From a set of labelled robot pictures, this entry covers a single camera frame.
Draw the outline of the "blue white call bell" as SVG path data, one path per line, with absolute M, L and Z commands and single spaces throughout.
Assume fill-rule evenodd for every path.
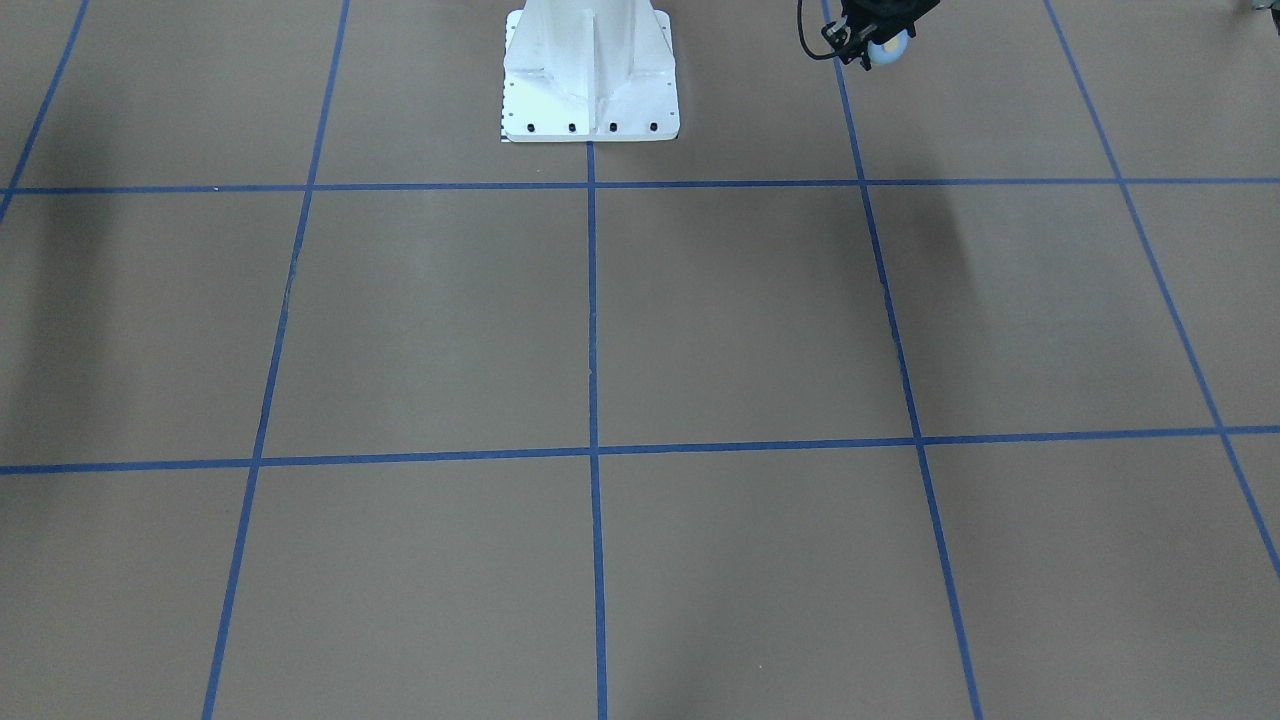
M 886 40 L 882 44 L 870 41 L 867 45 L 865 58 L 872 68 L 884 67 L 901 59 L 909 45 L 906 47 L 901 47 L 899 45 L 899 33 L 896 33 L 892 38 Z

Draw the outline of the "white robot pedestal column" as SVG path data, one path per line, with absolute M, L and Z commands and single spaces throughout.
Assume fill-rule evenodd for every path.
M 504 142 L 680 135 L 672 20 L 649 1 L 526 1 L 504 20 L 503 70 Z

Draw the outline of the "brown paper table cover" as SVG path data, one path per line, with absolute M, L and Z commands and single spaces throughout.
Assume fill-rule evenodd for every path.
M 5 719 L 1275 719 L 1277 31 L 3 4 Z

